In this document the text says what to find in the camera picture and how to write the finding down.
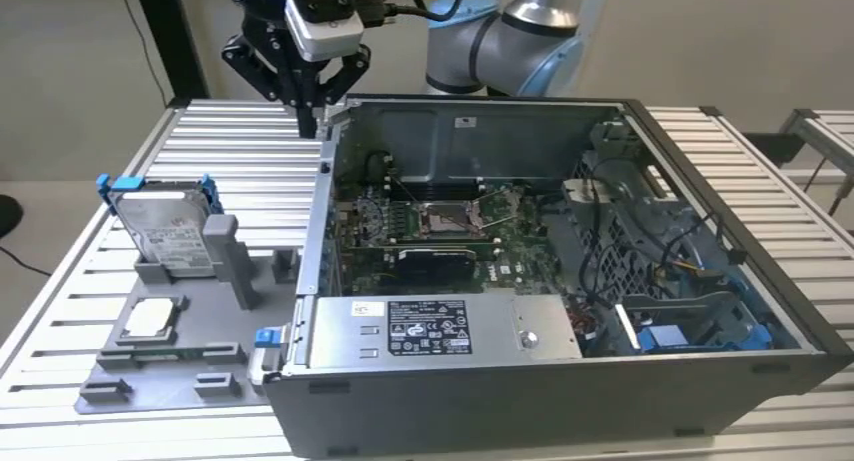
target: black cable on floor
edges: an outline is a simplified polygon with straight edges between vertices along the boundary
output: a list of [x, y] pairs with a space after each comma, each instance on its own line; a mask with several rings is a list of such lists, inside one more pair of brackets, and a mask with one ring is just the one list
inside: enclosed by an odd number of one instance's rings
[[163, 91], [163, 86], [161, 85], [161, 79], [158, 79], [158, 75], [155, 74], [155, 67], [151, 64], [151, 55], [149, 54], [149, 43], [146, 42], [146, 36], [143, 35], [143, 30], [139, 27], [139, 23], [137, 22], [137, 17], [134, 16], [134, 11], [131, 10], [131, 3], [129, 0], [125, 1], [125, 8], [129, 10], [129, 16], [131, 18], [131, 22], [134, 23], [134, 28], [137, 29], [137, 34], [139, 35], [139, 41], [143, 45], [143, 54], [146, 55], [146, 64], [149, 65], [149, 72], [151, 73], [151, 77], [155, 80], [155, 84], [158, 85], [158, 91], [161, 91], [161, 101], [163, 102], [163, 107], [166, 108], [166, 92]]
[[833, 218], [833, 215], [837, 214], [837, 209], [840, 209], [841, 203], [843, 203], [843, 198], [837, 196], [836, 199], [833, 200], [833, 204], [831, 205], [831, 211], [828, 211], [828, 214], [831, 215], [832, 218]]
[[13, 261], [15, 261], [15, 264], [18, 264], [22, 268], [29, 269], [34, 273], [39, 273], [43, 276], [51, 277], [51, 274], [53, 274], [51, 272], [29, 265], [25, 261], [22, 261], [22, 258], [19, 258], [15, 255], [15, 253], [9, 249], [6, 249], [3, 246], [0, 246], [0, 252], [5, 253], [10, 258], [13, 258]]
[[813, 175], [811, 176], [811, 180], [807, 182], [807, 186], [804, 186], [804, 192], [807, 193], [811, 190], [811, 186], [813, 186], [813, 181], [816, 181], [816, 176], [819, 176], [819, 172], [823, 170], [825, 163], [828, 162], [828, 158], [823, 158], [823, 162], [816, 166], [816, 171], [813, 171]]

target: power supply label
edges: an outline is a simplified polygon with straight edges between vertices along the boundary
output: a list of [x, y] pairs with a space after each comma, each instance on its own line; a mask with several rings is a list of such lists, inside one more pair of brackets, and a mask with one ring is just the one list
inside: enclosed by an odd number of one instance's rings
[[472, 354], [466, 301], [389, 302], [389, 352], [394, 356]]

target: metal slat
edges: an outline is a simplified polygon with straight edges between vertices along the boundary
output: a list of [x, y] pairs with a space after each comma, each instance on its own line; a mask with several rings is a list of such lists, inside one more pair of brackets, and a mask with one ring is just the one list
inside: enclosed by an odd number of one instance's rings
[[854, 261], [782, 261], [781, 268], [793, 279], [851, 278], [854, 273]]

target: white sticker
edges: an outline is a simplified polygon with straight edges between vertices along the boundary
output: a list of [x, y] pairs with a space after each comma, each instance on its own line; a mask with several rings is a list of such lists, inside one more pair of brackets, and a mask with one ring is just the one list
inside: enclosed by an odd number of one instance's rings
[[386, 316], [386, 303], [382, 301], [354, 301], [353, 316]]
[[146, 244], [167, 270], [211, 268], [209, 250], [195, 227], [143, 229]]
[[454, 127], [456, 128], [477, 128], [478, 127], [478, 118], [468, 116], [465, 118], [454, 119]]

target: motherboard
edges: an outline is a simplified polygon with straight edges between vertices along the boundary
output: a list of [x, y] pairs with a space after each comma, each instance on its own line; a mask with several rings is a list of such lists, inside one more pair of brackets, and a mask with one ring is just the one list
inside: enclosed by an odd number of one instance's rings
[[337, 203], [343, 294], [561, 293], [541, 199], [512, 182], [365, 187]]

